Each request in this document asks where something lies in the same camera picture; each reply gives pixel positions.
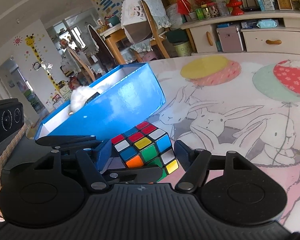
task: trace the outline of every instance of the white sticker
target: white sticker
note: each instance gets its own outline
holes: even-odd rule
[[[167,152],[161,155],[161,159],[164,165],[171,162],[174,158],[175,157],[172,149],[168,150]]]
[[[124,140],[124,141],[116,144],[114,147],[118,152],[120,152],[129,146],[130,146],[130,144],[126,140]]]
[[[159,137],[161,137],[162,135],[164,135],[166,132],[161,130],[161,129],[157,129],[154,132],[150,133],[149,136],[153,139],[156,140]]]

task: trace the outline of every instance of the camera lens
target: camera lens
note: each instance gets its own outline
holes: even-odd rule
[[[2,126],[7,131],[11,128],[12,122],[11,122],[11,112],[9,110],[4,111],[2,115]]]
[[[16,123],[20,122],[21,119],[21,114],[20,114],[20,110],[19,108],[17,108],[16,110],[14,110],[14,120],[16,121]]]

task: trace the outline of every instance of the drawer handle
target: drawer handle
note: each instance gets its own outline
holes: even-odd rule
[[[266,44],[269,44],[269,45],[280,45],[280,44],[282,44],[282,41],[280,41],[280,40],[276,40],[276,41],[266,40]]]
[[[207,32],[207,39],[208,39],[208,43],[210,44],[210,46],[213,46],[210,32]]]

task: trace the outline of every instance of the rope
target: rope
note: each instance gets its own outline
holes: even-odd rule
[[[19,132],[16,134],[16,136],[11,140],[11,142],[8,144],[6,149],[3,151],[3,153],[0,156],[0,188],[1,188],[1,172],[6,164],[7,160],[9,159],[11,153],[13,152],[14,148],[18,144],[18,142],[21,140],[23,135],[25,134],[27,130],[27,125],[24,124],[23,127],[19,130]]]

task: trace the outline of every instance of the green balloon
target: green balloon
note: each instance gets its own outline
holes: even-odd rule
[[[253,76],[256,89],[265,96],[281,102],[300,102],[300,96],[287,89],[273,74],[275,64],[260,68]]]

